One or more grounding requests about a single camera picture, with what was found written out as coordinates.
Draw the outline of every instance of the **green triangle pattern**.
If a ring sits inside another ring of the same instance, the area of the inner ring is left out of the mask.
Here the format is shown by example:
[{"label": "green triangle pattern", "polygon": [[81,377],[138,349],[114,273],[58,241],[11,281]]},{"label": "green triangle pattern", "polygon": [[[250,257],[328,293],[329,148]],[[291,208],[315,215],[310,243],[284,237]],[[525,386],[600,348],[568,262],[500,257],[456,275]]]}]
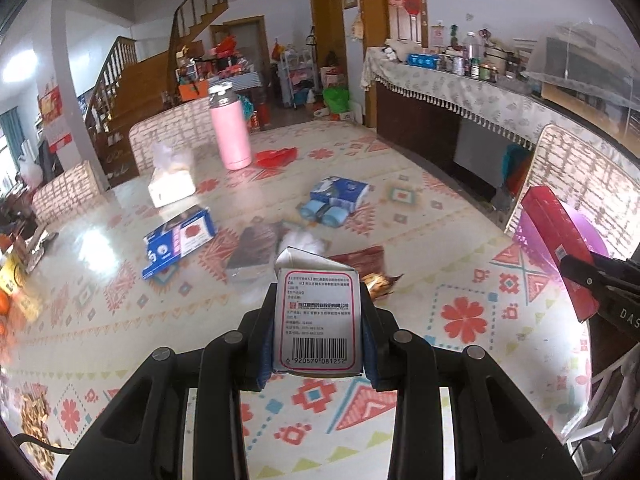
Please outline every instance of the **green triangle pattern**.
[{"label": "green triangle pattern", "polygon": [[356,450],[350,449],[349,447],[338,446],[327,460],[329,462],[335,462],[336,460],[347,458],[348,456],[355,455],[356,453]]},{"label": "green triangle pattern", "polygon": [[391,433],[383,433],[382,431],[375,431],[373,435],[371,435],[371,439],[369,440],[367,447],[377,446],[378,444],[382,444],[387,440],[391,440],[391,438],[392,438]]},{"label": "green triangle pattern", "polygon": [[298,460],[298,463],[295,465],[295,467],[292,469],[292,473],[295,473],[296,471],[304,471],[306,469],[313,469],[316,467],[320,467],[322,464],[319,464],[318,462],[314,462],[313,460],[309,460],[308,458],[301,458],[300,460]]},{"label": "green triangle pattern", "polygon": [[266,465],[260,470],[257,478],[273,478],[274,476],[283,476],[283,475],[284,473],[282,471]]}]

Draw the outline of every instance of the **staircase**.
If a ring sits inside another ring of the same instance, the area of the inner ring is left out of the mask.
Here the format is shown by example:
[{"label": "staircase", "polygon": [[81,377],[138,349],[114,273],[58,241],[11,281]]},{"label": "staircase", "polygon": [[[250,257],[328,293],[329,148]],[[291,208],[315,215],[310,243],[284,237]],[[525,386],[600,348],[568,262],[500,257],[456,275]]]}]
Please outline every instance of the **staircase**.
[{"label": "staircase", "polygon": [[184,0],[174,12],[169,49],[142,61],[137,60],[135,40],[116,38],[98,76],[85,118],[111,187],[139,175],[129,130],[164,109],[163,92],[177,94],[175,54],[227,9],[227,0]]}]

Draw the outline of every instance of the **green plastic bag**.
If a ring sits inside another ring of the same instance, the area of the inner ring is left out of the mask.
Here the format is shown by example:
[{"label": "green plastic bag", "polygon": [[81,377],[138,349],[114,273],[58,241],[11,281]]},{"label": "green plastic bag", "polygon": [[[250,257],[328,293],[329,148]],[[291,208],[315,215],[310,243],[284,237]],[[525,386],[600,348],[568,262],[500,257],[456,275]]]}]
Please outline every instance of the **green plastic bag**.
[{"label": "green plastic bag", "polygon": [[322,91],[324,104],[332,114],[343,114],[349,111],[349,91],[346,88],[332,86]]}]

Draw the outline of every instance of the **dining table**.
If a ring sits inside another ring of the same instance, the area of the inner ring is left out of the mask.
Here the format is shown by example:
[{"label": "dining table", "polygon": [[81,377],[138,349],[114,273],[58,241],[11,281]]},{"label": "dining table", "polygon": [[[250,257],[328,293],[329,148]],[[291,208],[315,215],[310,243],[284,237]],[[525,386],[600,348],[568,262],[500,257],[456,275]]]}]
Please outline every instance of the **dining table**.
[{"label": "dining table", "polygon": [[[47,227],[58,238],[28,276],[40,315],[27,322],[12,309],[0,346],[0,406],[12,433],[22,431],[25,395],[41,396],[49,440],[72,448],[154,349],[202,348],[236,329],[260,307],[269,283],[233,280],[226,264],[245,228],[283,222],[311,233],[329,257],[383,246],[385,272],[401,278],[376,306],[432,346],[483,347],[558,439],[567,438],[590,398],[590,338],[557,275],[375,131],[312,121],[250,139],[254,153],[296,148],[297,158],[279,168],[227,171],[215,148],[198,150],[194,195],[156,209],[150,175],[142,174]],[[340,228],[298,213],[328,176],[370,185]],[[145,235],[195,204],[209,209],[213,240],[142,279]],[[192,478],[196,398],[192,390],[185,479]],[[263,391],[241,393],[250,477],[386,478],[396,399],[395,392],[375,391],[365,376],[272,374]],[[441,405],[449,480],[455,461],[446,389]],[[66,459],[56,455],[44,467],[22,448],[46,478],[55,478]]]}]

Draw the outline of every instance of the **window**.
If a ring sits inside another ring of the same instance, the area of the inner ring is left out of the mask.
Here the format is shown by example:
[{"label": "window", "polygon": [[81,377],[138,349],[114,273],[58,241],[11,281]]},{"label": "window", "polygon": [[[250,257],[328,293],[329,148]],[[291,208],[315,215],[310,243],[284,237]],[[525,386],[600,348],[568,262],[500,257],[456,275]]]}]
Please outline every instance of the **window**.
[{"label": "window", "polygon": [[14,158],[11,156],[6,137],[0,128],[0,190],[2,194],[7,193],[14,186],[16,173]]}]

